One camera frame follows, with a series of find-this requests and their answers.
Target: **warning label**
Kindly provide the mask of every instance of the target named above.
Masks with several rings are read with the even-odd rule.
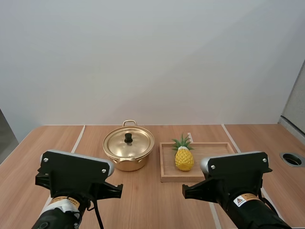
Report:
[[[246,200],[242,197],[242,196],[239,196],[237,198],[235,198],[234,200],[234,203],[240,207],[241,205],[243,205],[244,203],[246,202]]]
[[[53,198],[52,200],[51,200],[51,202],[48,204],[48,205],[50,205],[50,204],[53,204],[53,203],[56,203],[57,201],[60,201],[60,200],[62,200],[62,199],[66,199],[67,197],[56,197],[56,198]],[[68,199],[76,208],[78,208],[79,206],[80,206],[80,203],[77,201],[77,200],[75,200],[75,199],[73,199],[73,198],[71,198],[71,197],[69,197],[69,199]]]
[[[260,200],[256,195],[253,195],[251,193],[245,193],[242,194],[240,196],[238,196],[237,198],[235,198],[234,203],[240,207],[241,205],[243,205],[245,202],[250,201],[250,200]]]

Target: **metal pot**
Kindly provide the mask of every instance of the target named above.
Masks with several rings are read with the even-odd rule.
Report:
[[[110,132],[104,139],[103,149],[122,171],[142,168],[154,146],[154,137],[148,130],[137,126],[134,120],[126,120],[121,128]]]

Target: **wooden tray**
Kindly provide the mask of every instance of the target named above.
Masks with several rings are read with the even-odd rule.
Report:
[[[173,143],[160,143],[161,182],[201,182],[204,180],[200,162],[204,157],[233,154],[228,142],[190,143],[194,148],[194,166],[190,171],[181,171],[175,165]]]

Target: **pineapple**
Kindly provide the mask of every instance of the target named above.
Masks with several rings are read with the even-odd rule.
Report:
[[[176,143],[174,145],[174,149],[176,151],[175,163],[178,169],[182,171],[189,171],[194,165],[194,158],[192,153],[190,152],[191,147],[188,145],[190,142],[188,137],[184,138],[183,134],[181,135],[181,141],[179,142],[177,139],[173,139]]]

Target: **pot lid knob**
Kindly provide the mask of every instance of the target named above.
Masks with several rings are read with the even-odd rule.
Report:
[[[133,139],[132,139],[132,134],[131,134],[131,133],[126,133],[126,134],[125,134],[125,140],[124,140],[124,142],[130,144],[132,141],[133,141]]]

